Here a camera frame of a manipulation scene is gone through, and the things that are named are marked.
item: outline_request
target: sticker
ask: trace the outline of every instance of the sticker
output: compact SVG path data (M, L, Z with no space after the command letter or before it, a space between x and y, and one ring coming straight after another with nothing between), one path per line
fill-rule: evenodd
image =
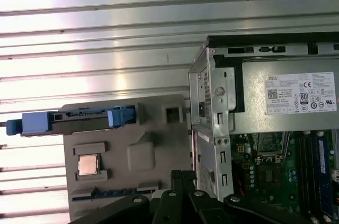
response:
M205 141L209 142L210 138L207 137L206 135L202 134L201 132L198 132L198 136L201 137L202 139L204 139Z
M265 95L268 115L337 110L333 72L270 76Z
M319 153L320 153L320 171L323 174L326 174L324 143L321 140L319 141Z

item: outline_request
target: barcode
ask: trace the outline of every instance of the barcode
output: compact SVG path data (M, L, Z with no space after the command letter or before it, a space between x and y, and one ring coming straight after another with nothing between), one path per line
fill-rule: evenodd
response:
M326 174L324 143L321 140L319 141L319 155L320 155L320 171L323 174Z
M278 98L278 90L277 89L269 89L267 91L269 100Z

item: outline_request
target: chip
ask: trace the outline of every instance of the chip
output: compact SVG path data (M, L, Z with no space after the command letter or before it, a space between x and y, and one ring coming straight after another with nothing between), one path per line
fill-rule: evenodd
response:
M280 165L258 165L257 179L260 189L278 189L281 187Z
M99 172L97 154L80 155L78 163L79 175L95 175Z
M243 169L248 169L248 168L249 168L248 163L243 163Z

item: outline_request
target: corrugated metal wall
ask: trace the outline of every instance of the corrugated metal wall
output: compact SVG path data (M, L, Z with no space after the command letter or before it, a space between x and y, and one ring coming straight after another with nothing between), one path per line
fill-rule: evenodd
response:
M66 103L188 98L207 34L339 30L338 1L0 0L0 121ZM0 223L69 220L62 143L0 129Z

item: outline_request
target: motherboard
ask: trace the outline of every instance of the motherboard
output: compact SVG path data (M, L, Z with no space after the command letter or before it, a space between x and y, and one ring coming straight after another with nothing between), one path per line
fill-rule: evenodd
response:
M331 130L233 135L235 192L313 223L337 222L334 148Z

